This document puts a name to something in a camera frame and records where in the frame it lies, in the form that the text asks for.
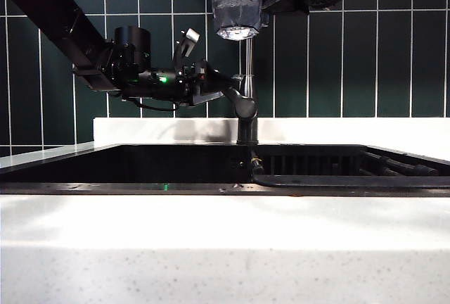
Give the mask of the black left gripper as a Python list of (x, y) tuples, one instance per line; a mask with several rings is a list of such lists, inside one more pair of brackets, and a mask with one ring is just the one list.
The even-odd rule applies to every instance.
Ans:
[(171, 101), (182, 106), (196, 106), (223, 96), (230, 87), (239, 90), (242, 75), (226, 75), (201, 59), (191, 65), (174, 61), (173, 68), (151, 68), (139, 74), (140, 97)]

